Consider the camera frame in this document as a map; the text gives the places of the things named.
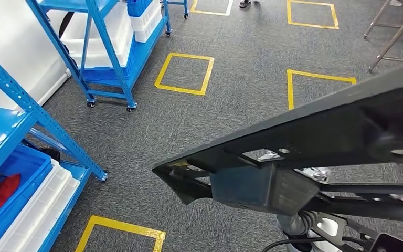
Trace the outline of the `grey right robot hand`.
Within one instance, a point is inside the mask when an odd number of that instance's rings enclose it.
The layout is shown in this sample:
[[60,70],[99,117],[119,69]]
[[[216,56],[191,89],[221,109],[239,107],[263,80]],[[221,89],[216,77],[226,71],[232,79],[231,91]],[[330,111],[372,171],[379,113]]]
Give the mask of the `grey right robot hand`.
[[[319,181],[327,181],[330,173],[330,169],[326,167],[303,168],[300,171]],[[316,214],[310,213],[298,213],[293,216],[278,214],[276,218],[283,231],[291,236],[306,234],[317,220]]]

